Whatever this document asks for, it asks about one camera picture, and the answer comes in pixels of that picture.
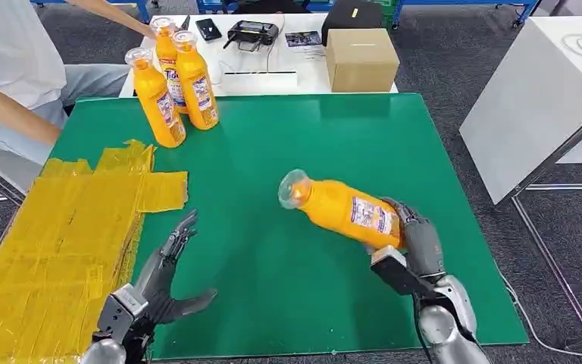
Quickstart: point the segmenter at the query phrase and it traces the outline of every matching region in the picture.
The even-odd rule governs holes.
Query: orange bottle
[[[181,30],[173,35],[177,49],[177,74],[182,84],[191,124],[200,130],[217,125],[217,104],[204,58],[197,52],[195,34]]]
[[[386,202],[337,180],[311,180],[302,170],[289,172],[277,192],[285,209],[301,209],[325,229],[376,249],[401,247],[396,211]]]
[[[166,79],[152,66],[152,50],[133,48],[126,53],[126,63],[133,66],[135,91],[157,143],[167,148],[179,146],[186,131],[166,88]]]
[[[166,87],[171,97],[173,97],[177,112],[185,114],[186,102],[184,101],[180,78],[177,76],[177,70],[175,69],[177,50],[171,41],[171,37],[175,34],[177,26],[167,17],[156,17],[151,22],[151,29],[155,32],[155,38],[157,39],[155,53],[157,53],[157,60],[159,61],[161,72],[166,77]]]

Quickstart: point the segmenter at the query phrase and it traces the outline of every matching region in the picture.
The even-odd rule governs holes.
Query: yellow tape
[[[151,173],[154,150],[104,149],[94,171],[48,160],[0,247],[0,362],[78,362],[132,276],[143,212],[187,200],[186,172]]]

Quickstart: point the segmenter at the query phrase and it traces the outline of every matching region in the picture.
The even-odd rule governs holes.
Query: white shirt
[[[32,109],[59,98],[61,57],[29,0],[0,0],[0,91]]]

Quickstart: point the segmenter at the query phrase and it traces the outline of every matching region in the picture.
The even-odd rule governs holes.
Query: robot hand
[[[197,210],[177,225],[166,242],[150,255],[135,285],[126,284],[108,296],[97,321],[99,331],[81,359],[82,364],[124,364],[143,361],[155,327],[205,309],[217,295],[209,289],[186,300],[171,297],[177,261],[196,234]]]
[[[440,364],[489,364],[476,334],[476,316],[463,284],[448,275],[440,239],[433,224],[404,203],[383,199],[398,212],[407,248],[404,256],[392,246],[376,251],[371,270],[400,295],[411,295],[418,338],[431,344]]]

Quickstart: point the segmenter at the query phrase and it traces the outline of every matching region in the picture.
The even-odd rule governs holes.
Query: small card
[[[322,44],[320,34],[316,31],[286,33],[284,36],[286,37],[286,44],[289,47],[319,46]]]

